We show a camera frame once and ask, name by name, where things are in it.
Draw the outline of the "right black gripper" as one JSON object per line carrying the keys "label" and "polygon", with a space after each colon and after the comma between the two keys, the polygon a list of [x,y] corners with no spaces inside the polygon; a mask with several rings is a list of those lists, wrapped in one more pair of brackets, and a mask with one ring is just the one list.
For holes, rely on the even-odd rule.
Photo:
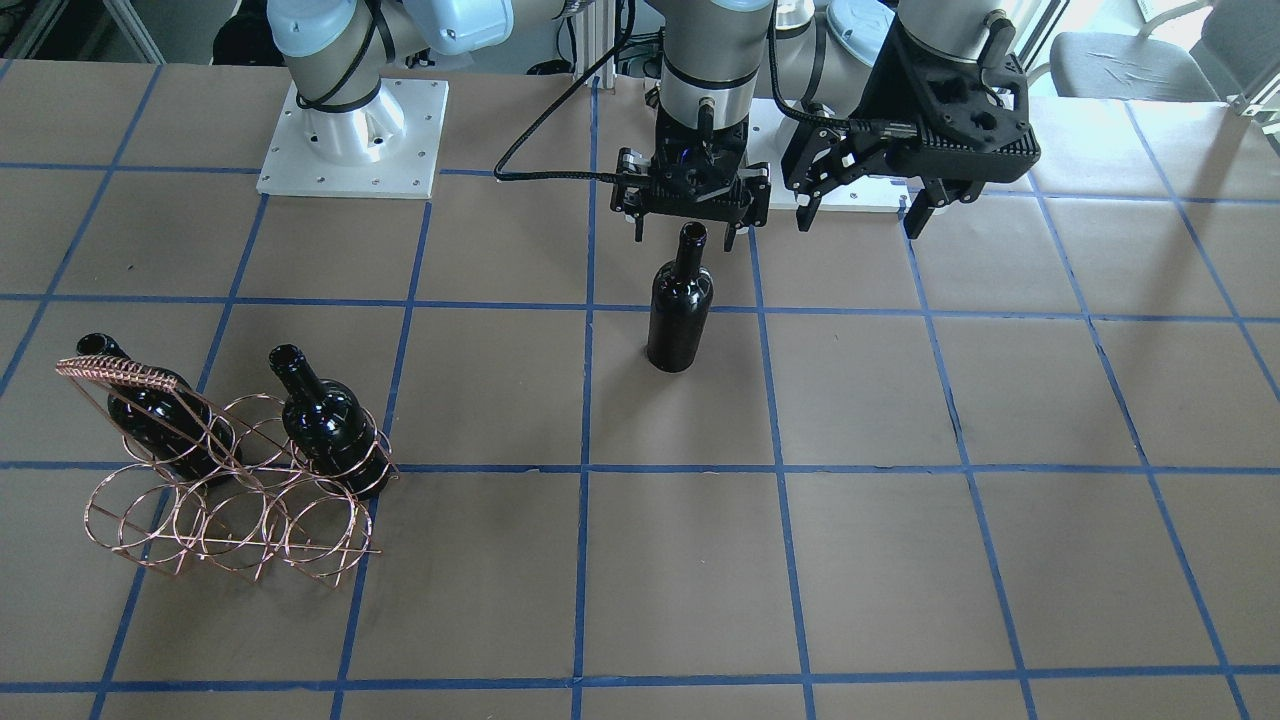
{"label": "right black gripper", "polygon": [[646,158],[620,149],[612,191],[612,210],[634,223],[634,240],[644,240],[649,213],[724,222],[723,251],[736,237],[764,225],[771,205],[771,164],[746,165],[749,119],[704,133],[676,120],[664,108],[655,111],[655,151]]}

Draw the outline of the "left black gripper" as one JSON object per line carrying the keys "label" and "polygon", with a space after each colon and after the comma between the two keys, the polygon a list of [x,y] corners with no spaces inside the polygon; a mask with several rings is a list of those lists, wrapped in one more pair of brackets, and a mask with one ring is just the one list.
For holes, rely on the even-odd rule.
{"label": "left black gripper", "polygon": [[823,199],[864,176],[919,177],[902,218],[920,237],[941,208],[973,196],[973,183],[1011,183],[1041,159],[1028,83],[1009,49],[1011,20],[945,20],[936,47],[915,20],[893,20],[861,99],[842,120],[800,120],[782,154],[783,184],[806,197],[797,229],[812,228]]}

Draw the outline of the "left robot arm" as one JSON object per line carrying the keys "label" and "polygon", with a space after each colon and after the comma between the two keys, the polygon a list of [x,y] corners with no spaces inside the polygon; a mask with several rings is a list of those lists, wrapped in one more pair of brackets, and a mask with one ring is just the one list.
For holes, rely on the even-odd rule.
{"label": "left robot arm", "polygon": [[799,197],[800,231],[863,177],[916,178],[922,188],[902,219],[914,240],[937,210],[974,202],[987,184],[1018,181],[1041,159],[1004,3],[895,3],[860,92],[835,68],[836,10],[835,3],[826,10],[797,101],[782,96],[780,69],[771,68],[774,104],[796,122],[780,165]]}

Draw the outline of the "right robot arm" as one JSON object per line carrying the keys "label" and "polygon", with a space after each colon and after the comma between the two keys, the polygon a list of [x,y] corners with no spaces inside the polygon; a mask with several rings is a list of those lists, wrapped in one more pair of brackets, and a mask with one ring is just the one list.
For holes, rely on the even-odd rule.
{"label": "right robot arm", "polygon": [[[460,55],[518,28],[568,19],[585,1],[269,1],[271,40],[291,72],[259,191],[314,197],[428,199],[445,91],[381,70],[430,50]],[[622,149],[612,208],[726,225],[724,247],[769,211],[769,167],[748,161],[749,111],[772,31],[769,1],[658,1],[666,22],[655,147]]]}

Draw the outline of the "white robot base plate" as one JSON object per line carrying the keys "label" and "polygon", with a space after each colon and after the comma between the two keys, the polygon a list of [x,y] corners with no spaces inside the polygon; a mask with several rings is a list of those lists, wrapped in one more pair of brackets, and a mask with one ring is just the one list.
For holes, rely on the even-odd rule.
{"label": "white robot base plate", "polygon": [[433,196],[449,85],[390,79],[347,113],[303,109],[289,86],[256,190],[271,196],[417,199]]}

